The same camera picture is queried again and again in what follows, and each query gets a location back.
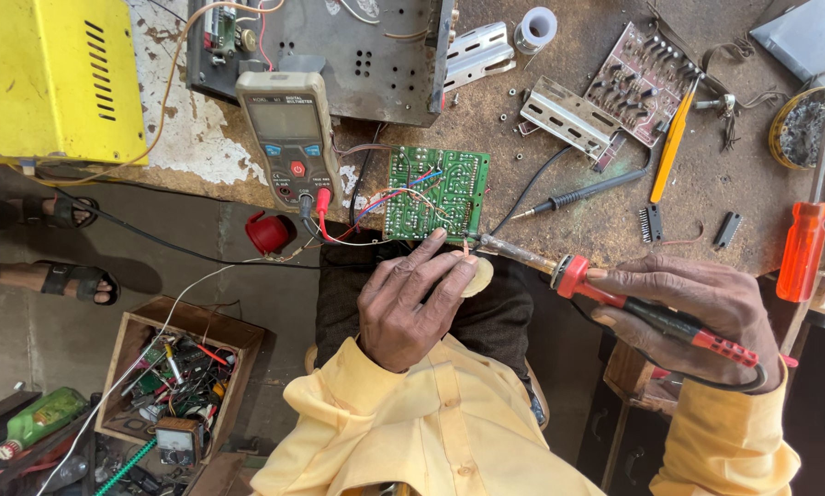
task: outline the plastic bottle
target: plastic bottle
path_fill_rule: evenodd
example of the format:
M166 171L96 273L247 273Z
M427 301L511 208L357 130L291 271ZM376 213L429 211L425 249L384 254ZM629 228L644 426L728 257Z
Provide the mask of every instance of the plastic bottle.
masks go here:
M73 455L63 463L63 467L61 467L60 471L54 474L54 476L51 476L50 473L44 476L42 482L39 483L39 488L42 488L49 476L51 476L51 481L48 482L48 485L45 486L45 490L42 492L53 492L66 485L70 485L78 479L83 478L87 473L88 461L85 457Z
M45 395L9 420L9 435L0 445L0 459L15 455L69 423L88 402L75 389L60 388Z

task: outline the shirt sleeve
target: shirt sleeve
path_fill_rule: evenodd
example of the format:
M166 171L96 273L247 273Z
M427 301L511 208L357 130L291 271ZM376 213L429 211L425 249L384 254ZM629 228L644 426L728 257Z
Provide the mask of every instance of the shirt sleeve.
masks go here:
M686 381L651 491L655 496L790 495L789 481L801 461L782 440L785 389L785 379L763 395Z
M325 494L384 398L404 380L374 364L348 338L327 364L287 385L296 428L253 476L255 494Z

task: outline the foot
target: foot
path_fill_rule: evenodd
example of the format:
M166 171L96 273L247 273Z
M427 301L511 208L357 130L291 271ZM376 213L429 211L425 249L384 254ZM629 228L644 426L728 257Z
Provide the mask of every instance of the foot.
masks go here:
M26 287L33 291L42 289L42 284L45 283L45 276L48 274L48 264L0 264L0 284L12 287ZM76 289L79 282L71 280L67 283L67 287L63 290L65 297L76 297ZM107 284L102 279L97 285L97 293L94 295L94 301L97 303L105 303L109 301L109 291L112 286Z
M42 212L45 215L54 215L54 202L57 201L55 198L43 198L42 199ZM85 205L90 205L90 202L87 199L79 199ZM18 221L23 222L26 219L23 217L23 200L21 199L10 199L9 203L17 209ZM76 209L73 208L73 220L76 222L76 226L81 224L85 221L85 219L90 217L90 212L87 210Z

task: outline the yellow metal case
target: yellow metal case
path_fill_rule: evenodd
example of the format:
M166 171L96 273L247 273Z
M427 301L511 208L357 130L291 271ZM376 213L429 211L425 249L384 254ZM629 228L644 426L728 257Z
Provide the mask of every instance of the yellow metal case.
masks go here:
M130 29L121 0L0 0L0 163L146 149Z

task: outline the man's left hand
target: man's left hand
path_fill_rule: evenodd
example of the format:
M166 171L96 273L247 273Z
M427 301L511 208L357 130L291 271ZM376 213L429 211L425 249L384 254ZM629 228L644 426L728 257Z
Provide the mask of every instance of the man's left hand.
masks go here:
M360 291L359 345L385 370L402 372L418 364L449 332L464 301L462 291L477 271L478 258L460 251L433 257L445 240L446 230L438 228L412 254L379 264Z

